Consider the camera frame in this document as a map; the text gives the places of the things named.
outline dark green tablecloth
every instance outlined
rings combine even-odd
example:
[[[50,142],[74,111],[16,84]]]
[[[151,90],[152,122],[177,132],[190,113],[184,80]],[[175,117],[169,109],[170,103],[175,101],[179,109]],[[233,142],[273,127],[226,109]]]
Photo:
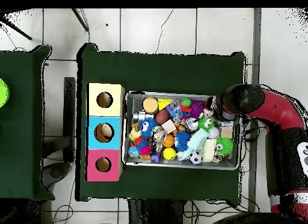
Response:
[[[0,51],[0,78],[10,89],[0,108],[0,198],[54,198],[40,185],[42,64],[50,51]]]
[[[86,83],[121,84],[126,91],[218,95],[242,84],[244,54],[149,55],[98,52],[85,44],[78,52],[78,113],[76,199],[160,198],[238,200],[239,170],[201,170],[124,166],[119,182],[85,182]]]

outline green spiky ball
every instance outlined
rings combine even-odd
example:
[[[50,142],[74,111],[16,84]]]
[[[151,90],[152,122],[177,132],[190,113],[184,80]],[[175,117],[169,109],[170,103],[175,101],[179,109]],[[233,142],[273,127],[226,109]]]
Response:
[[[211,117],[202,117],[198,121],[198,127],[204,129],[206,132],[208,132],[211,128],[215,127],[215,119]]]
[[[189,98],[184,98],[180,103],[189,107],[191,105],[191,100]]]
[[[233,141],[227,137],[219,137],[216,141],[216,150],[222,155],[226,156],[230,154],[233,150]]]

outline wooden shape sorter box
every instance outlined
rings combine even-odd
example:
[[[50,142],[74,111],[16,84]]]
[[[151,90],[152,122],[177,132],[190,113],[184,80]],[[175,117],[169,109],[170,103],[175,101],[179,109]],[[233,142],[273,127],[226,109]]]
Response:
[[[121,161],[124,88],[119,84],[88,83],[85,180],[118,181]]]

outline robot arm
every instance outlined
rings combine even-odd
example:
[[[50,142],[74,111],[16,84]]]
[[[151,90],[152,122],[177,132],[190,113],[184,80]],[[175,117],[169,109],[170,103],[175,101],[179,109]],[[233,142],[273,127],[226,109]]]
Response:
[[[266,126],[266,174],[272,213],[308,220],[308,138],[293,103],[255,85],[237,85],[217,97],[217,117],[255,117]]]

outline green round object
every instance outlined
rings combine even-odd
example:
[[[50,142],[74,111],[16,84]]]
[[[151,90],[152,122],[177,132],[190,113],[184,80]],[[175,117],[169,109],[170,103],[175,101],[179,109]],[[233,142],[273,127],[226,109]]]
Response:
[[[189,107],[191,105],[191,100],[189,98],[184,98],[181,104]]]
[[[5,105],[10,97],[7,84],[0,78],[0,108]]]

